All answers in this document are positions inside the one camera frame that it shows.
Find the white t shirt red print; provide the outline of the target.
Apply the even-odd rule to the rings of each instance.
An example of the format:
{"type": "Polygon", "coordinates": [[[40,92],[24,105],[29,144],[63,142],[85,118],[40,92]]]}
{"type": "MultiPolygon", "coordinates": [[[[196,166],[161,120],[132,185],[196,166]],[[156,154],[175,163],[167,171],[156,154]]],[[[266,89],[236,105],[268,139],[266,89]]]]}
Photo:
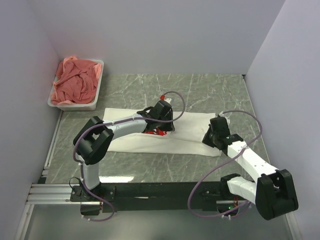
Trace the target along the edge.
{"type": "Polygon", "coordinates": [[[151,130],[113,140],[109,152],[180,154],[217,157],[221,151],[202,143],[215,113],[184,112],[173,122],[175,131],[151,130]]]}

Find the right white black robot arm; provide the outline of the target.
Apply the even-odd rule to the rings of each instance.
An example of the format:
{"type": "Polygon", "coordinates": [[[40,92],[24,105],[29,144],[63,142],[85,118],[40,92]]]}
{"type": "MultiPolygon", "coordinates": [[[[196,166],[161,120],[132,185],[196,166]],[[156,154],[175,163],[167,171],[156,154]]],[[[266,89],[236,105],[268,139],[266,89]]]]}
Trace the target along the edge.
{"type": "Polygon", "coordinates": [[[219,193],[230,200],[237,195],[255,204],[265,220],[285,215],[299,208],[291,173],[279,170],[263,160],[238,135],[231,134],[227,119],[218,116],[210,119],[202,143],[217,148],[233,158],[252,178],[244,179],[237,173],[220,179],[219,193]]]}

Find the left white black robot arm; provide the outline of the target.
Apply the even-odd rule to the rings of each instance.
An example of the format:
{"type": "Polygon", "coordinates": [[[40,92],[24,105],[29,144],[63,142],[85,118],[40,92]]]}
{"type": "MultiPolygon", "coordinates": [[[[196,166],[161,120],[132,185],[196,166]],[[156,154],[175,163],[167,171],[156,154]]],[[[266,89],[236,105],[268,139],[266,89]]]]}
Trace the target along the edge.
{"type": "Polygon", "coordinates": [[[102,192],[99,162],[105,157],[112,141],[135,133],[159,129],[175,130],[170,103],[159,100],[155,106],[137,111],[131,116],[104,122],[92,117],[73,140],[73,159],[80,164],[82,195],[88,201],[96,200],[102,192]]]}

